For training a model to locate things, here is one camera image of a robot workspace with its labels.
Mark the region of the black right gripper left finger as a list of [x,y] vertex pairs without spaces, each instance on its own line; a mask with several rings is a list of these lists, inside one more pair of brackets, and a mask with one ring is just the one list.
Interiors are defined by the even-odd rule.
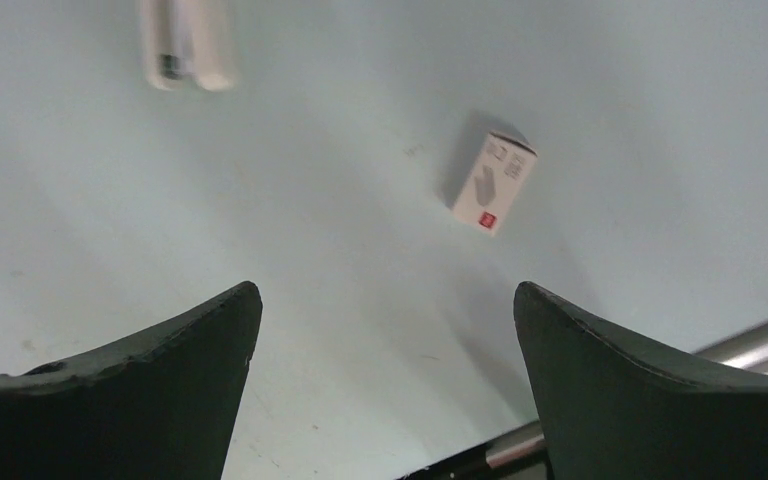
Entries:
[[101,347],[0,374],[0,479],[218,479],[263,304],[242,282]]

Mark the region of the white staple box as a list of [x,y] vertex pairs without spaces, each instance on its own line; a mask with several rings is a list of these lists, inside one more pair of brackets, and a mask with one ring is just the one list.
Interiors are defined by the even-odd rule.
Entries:
[[537,160],[527,140],[488,132],[451,207],[454,217],[495,236]]

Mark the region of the white small stapler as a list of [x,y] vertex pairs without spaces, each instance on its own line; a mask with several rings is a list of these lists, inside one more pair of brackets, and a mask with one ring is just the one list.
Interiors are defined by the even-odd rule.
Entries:
[[228,1],[141,0],[136,3],[145,78],[171,91],[188,81],[226,91],[237,83]]

